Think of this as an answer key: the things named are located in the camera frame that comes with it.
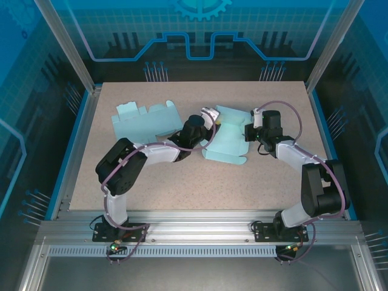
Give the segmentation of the aluminium side rail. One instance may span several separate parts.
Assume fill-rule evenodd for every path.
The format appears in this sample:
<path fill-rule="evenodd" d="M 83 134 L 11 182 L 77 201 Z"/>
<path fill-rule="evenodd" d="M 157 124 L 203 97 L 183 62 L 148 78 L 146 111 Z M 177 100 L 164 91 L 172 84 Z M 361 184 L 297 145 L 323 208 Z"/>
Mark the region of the aluminium side rail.
<path fill-rule="evenodd" d="M 96 112 L 96 106 L 98 104 L 98 99 L 101 94 L 102 84 L 96 85 L 100 93 L 97 96 L 89 94 L 89 99 L 85 105 L 85 109 L 81 118 L 80 125 L 78 127 L 78 132 L 76 134 L 75 143 L 70 154 L 70 160 L 65 171 L 65 177 L 62 182 L 59 198 L 60 201 L 55 205 L 55 217 L 52 220 L 57 218 L 57 215 L 60 211 L 62 200 L 71 199 L 75 189 L 76 181 L 78 178 L 78 173 L 81 167 L 82 157 L 84 155 L 85 147 L 89 137 L 90 129 L 92 126 L 93 117 Z"/>

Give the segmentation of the blue table edge strip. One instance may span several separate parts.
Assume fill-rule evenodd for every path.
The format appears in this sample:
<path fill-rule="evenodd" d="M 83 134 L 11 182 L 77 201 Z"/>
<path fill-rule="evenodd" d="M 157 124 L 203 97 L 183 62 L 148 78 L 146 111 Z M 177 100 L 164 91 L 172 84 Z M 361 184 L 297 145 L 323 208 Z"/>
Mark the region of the blue table edge strip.
<path fill-rule="evenodd" d="M 312 93 L 309 95 L 309 99 L 311 101 L 313 113 L 316 119 L 319 133 L 321 135 L 327 159 L 338 159 L 333 139 L 329 132 L 329 126 L 327 125 L 326 117 L 324 116 L 323 108 L 316 93 L 316 90 L 312 91 Z"/>
<path fill-rule="evenodd" d="M 72 149 L 73 149 L 73 146 L 75 143 L 75 138 L 76 138 L 76 134 L 78 132 L 78 127 L 80 125 L 81 118 L 82 118 L 82 115 L 83 115 L 83 112 L 85 109 L 85 105 L 86 105 L 88 99 L 89 99 L 89 93 L 88 93 L 88 91 L 85 91 L 85 93 L 82 97 L 82 100 L 81 100 L 80 108 L 78 110 L 78 113 L 77 113 L 77 116 L 75 119 L 75 123 L 73 125 L 73 129 L 72 129 L 72 133 L 70 135 L 69 142 L 67 144 L 64 158 L 62 160 L 62 164 L 61 164 L 61 167 L 59 169 L 58 177 L 57 177 L 57 180 L 56 180 L 53 192 L 52 192 L 52 196 L 50 198 L 50 202 L 48 204 L 48 208 L 47 208 L 46 213 L 45 213 L 44 221 L 52 220 L 56 216 L 55 215 L 55 205 L 57 202 L 60 201 L 60 198 L 59 198 L 60 188 L 61 188 L 62 182 L 64 180 L 64 177 L 65 177 L 65 171 L 66 171 L 66 168 L 67 168 L 69 160 L 70 160 L 70 154 L 72 152 Z"/>

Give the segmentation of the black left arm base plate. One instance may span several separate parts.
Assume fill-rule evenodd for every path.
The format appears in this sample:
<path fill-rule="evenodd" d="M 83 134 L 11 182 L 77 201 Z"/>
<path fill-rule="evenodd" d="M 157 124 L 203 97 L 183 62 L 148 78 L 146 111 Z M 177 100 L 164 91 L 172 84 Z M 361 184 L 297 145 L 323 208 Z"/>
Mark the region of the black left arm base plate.
<path fill-rule="evenodd" d="M 99 222 L 95 224 L 92 241 L 98 243 L 113 243 L 121 239 L 124 243 L 135 243 L 146 240 L 145 228 L 137 230 L 123 230 L 111 226 L 108 223 Z"/>

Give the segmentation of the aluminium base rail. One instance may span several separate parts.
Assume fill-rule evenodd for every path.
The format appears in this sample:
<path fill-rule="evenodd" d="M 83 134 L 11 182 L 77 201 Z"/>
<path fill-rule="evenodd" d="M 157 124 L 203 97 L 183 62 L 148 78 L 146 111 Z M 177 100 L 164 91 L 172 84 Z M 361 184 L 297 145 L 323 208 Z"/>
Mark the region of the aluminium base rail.
<path fill-rule="evenodd" d="M 274 210 L 217 210 L 217 211 L 130 211 L 130 222 L 150 224 L 146 236 L 148 245 L 252 245 L 253 221 L 272 222 Z M 96 211 L 59 212 L 58 219 L 43 221 L 35 244 L 90 245 L 90 221 Z M 363 244 L 366 239 L 361 223 L 345 219 L 323 219 L 308 226 L 316 232 L 318 246 Z"/>

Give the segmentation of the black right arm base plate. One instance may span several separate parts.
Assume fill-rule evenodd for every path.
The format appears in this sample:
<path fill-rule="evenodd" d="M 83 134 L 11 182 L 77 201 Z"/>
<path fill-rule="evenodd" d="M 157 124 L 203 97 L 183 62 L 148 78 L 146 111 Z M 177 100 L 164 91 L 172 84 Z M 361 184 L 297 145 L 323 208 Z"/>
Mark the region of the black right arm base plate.
<path fill-rule="evenodd" d="M 251 223 L 250 228 L 256 243 L 297 243 L 309 241 L 307 229 L 303 226 L 287 228 L 275 226 L 272 222 L 254 221 Z"/>

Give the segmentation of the light blue paper box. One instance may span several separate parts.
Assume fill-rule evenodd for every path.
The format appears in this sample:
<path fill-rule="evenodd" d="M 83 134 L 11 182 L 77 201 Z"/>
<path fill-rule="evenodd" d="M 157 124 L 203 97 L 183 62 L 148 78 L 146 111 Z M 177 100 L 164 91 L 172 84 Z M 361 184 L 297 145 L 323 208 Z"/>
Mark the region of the light blue paper box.
<path fill-rule="evenodd" d="M 202 150 L 205 159 L 243 165 L 247 161 L 249 142 L 244 139 L 244 126 L 251 123 L 248 112 L 217 105 L 221 126 L 211 144 Z"/>
<path fill-rule="evenodd" d="M 159 136 L 175 133 L 183 128 L 175 104 L 168 100 L 149 108 L 138 107 L 135 101 L 116 107 L 117 114 L 111 116 L 117 139 L 127 138 L 131 142 L 148 144 L 157 142 Z"/>

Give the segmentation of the aluminium frame post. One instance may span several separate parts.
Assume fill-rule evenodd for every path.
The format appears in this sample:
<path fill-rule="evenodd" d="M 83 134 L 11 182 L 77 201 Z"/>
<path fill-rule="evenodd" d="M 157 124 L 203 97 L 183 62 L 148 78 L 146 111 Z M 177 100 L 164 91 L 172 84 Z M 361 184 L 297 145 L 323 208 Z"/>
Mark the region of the aluminium frame post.
<path fill-rule="evenodd" d="M 100 91 L 93 82 L 87 67 L 85 66 L 80 54 L 78 53 L 69 33 L 61 21 L 57 11 L 50 0 L 33 0 L 37 8 L 41 12 L 43 18 L 48 24 L 50 30 L 54 34 L 58 44 L 65 53 L 67 59 L 72 65 L 75 73 L 82 82 L 89 94 L 97 96 Z"/>
<path fill-rule="evenodd" d="M 311 95 L 332 60 L 337 48 L 352 25 L 365 0 L 349 0 L 326 46 L 316 62 L 307 82 L 306 92 Z"/>

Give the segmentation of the aluminium lower frame bar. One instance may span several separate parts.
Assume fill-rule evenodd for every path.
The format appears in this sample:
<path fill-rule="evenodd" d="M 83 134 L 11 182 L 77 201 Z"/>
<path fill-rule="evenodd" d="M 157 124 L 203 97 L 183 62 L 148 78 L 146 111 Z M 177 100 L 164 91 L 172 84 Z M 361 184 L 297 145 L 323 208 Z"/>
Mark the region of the aluminium lower frame bar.
<path fill-rule="evenodd" d="M 384 291 L 369 248 L 366 245 L 352 244 L 351 249 L 361 282 L 361 290 Z"/>
<path fill-rule="evenodd" d="M 50 246 L 35 244 L 32 247 L 27 265 L 17 291 L 38 291 L 42 282 L 45 266 L 49 257 Z"/>

